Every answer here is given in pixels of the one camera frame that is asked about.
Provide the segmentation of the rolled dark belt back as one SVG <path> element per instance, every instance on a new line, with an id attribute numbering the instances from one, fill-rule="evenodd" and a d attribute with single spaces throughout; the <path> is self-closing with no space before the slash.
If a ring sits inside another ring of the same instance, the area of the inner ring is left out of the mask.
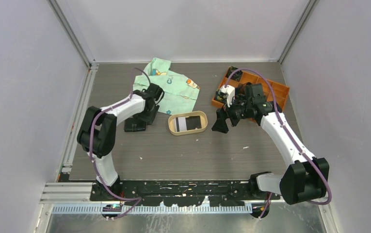
<path id="1" fill-rule="evenodd" d="M 233 76 L 241 76 L 243 74 L 243 71 L 239 70 L 237 67 L 229 67 L 227 71 L 227 76 L 229 76 L 231 73 L 234 73 Z"/>

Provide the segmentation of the orange compartment organizer tray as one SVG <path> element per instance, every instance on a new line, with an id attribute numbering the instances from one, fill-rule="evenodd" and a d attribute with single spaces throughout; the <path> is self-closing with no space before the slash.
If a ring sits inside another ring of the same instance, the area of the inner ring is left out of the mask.
<path id="1" fill-rule="evenodd" d="M 290 91 L 289 86 L 286 86 L 276 81 L 265 79 L 257 71 L 249 70 L 247 68 L 244 69 L 239 68 L 239 70 L 243 71 L 243 74 L 241 76 L 233 76 L 234 73 L 231 73 L 229 76 L 227 76 L 226 72 L 217 89 L 220 89 L 220 87 L 223 86 L 224 84 L 233 86 L 235 87 L 236 97 L 239 100 L 242 100 L 243 97 L 246 95 L 245 90 L 246 86 L 250 84 L 253 85 L 260 84 L 266 101 L 273 102 L 275 100 L 278 107 L 280 107 L 282 110 L 285 108 L 289 98 Z M 211 100 L 212 106 L 216 108 L 221 108 L 224 104 L 215 101 L 214 96 Z"/>

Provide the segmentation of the green cartoon print cloth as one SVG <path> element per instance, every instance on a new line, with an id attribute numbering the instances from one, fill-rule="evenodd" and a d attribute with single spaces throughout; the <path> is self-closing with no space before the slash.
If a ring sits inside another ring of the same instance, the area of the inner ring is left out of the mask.
<path id="1" fill-rule="evenodd" d="M 138 75 L 133 83 L 134 90 L 148 88 L 150 83 L 156 84 L 164 91 L 159 103 L 159 112 L 169 115 L 192 112 L 196 104 L 200 87 L 183 74 L 170 70 L 171 61 L 153 58 L 144 68 L 146 76 Z"/>

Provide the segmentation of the black leather card holder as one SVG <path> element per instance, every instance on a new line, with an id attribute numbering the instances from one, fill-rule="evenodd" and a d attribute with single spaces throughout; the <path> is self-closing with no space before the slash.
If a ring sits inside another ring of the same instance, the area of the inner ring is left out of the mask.
<path id="1" fill-rule="evenodd" d="M 124 132 L 136 133 L 146 131 L 147 123 L 140 119 L 128 118 L 124 121 Z"/>

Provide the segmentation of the rolled dark belt front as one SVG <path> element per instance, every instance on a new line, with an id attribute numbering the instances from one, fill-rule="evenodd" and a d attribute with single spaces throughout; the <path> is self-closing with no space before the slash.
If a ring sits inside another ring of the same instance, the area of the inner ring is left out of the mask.
<path id="1" fill-rule="evenodd" d="M 217 89 L 214 96 L 214 100 L 222 104 L 225 104 L 227 103 L 227 97 L 228 97 L 227 92 L 222 92 L 220 89 Z"/>

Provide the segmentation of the white striped card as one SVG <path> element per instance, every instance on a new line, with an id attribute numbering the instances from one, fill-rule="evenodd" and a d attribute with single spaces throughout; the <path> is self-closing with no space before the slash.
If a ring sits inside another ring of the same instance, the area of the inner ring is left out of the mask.
<path id="1" fill-rule="evenodd" d="M 176 132 L 184 132 L 187 131 L 187 122 L 186 122 L 186 117 L 181 116 L 181 117 L 176 117 L 175 121 L 175 130 Z"/>

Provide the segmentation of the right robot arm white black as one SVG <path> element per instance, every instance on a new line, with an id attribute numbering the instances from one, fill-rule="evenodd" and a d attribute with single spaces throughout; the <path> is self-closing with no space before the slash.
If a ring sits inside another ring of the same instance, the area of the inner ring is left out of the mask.
<path id="1" fill-rule="evenodd" d="M 253 174 L 249 180 L 251 197 L 259 200 L 270 192 L 282 196 L 287 204 L 297 204 L 330 196 L 327 183 L 329 163 L 307 150 L 276 101 L 267 100 L 262 85 L 248 84 L 242 94 L 230 85 L 223 85 L 217 94 L 225 102 L 216 111 L 217 119 L 212 130 L 228 133 L 226 120 L 237 126 L 240 120 L 251 118 L 269 135 L 286 164 L 282 175 L 271 172 Z"/>

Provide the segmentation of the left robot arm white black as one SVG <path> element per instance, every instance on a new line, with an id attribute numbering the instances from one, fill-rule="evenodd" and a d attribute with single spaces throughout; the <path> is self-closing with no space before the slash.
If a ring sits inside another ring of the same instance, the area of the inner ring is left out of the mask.
<path id="1" fill-rule="evenodd" d="M 86 110 L 77 143 L 90 157 L 97 182 L 107 199 L 116 200 L 121 194 L 120 177 L 112 158 L 117 126 L 123 123 L 128 132 L 144 131 L 153 123 L 164 94 L 161 87 L 152 83 L 110 106 L 91 106 Z"/>

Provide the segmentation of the beige oval tray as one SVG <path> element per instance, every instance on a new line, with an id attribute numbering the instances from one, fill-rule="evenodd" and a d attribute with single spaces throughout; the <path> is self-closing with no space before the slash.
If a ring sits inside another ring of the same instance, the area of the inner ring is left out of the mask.
<path id="1" fill-rule="evenodd" d="M 168 118 L 169 131 L 175 136 L 201 133 L 207 126 L 208 118 L 202 111 L 175 114 Z"/>

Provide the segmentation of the rolled dark belt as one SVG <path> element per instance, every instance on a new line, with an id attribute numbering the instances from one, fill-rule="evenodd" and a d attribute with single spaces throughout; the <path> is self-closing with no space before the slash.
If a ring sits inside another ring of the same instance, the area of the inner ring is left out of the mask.
<path id="1" fill-rule="evenodd" d="M 222 104 L 225 104 L 227 103 L 227 97 L 228 97 L 227 92 L 222 92 L 220 89 L 217 89 L 214 96 L 214 100 Z"/>
<path id="2" fill-rule="evenodd" d="M 227 76 L 229 76 L 231 73 L 234 73 L 233 76 L 241 76 L 243 74 L 243 71 L 239 70 L 237 67 L 229 67 L 227 71 Z"/>

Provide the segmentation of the black vip card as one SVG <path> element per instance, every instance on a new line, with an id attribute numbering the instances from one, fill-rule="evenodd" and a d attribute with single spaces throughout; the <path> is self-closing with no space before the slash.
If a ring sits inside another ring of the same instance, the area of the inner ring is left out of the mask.
<path id="1" fill-rule="evenodd" d="M 201 129 L 201 116 L 189 116 L 186 118 L 187 122 L 187 130 L 196 130 L 196 129 Z"/>

